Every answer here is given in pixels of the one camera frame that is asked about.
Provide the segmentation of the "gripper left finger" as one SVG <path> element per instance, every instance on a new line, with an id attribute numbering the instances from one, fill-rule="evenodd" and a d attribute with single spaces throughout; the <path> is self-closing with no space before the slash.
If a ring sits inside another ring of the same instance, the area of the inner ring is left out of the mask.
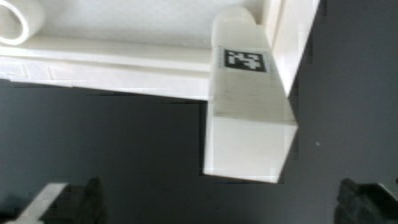
<path id="1" fill-rule="evenodd" d="M 108 224 L 101 181 L 85 185 L 49 183 L 5 224 Z"/>

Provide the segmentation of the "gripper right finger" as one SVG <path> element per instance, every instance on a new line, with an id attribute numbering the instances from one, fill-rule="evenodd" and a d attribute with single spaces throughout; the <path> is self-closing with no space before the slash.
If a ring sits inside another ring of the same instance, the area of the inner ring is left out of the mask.
<path id="1" fill-rule="evenodd" d="M 398 224 L 398 185 L 339 183 L 333 224 Z"/>

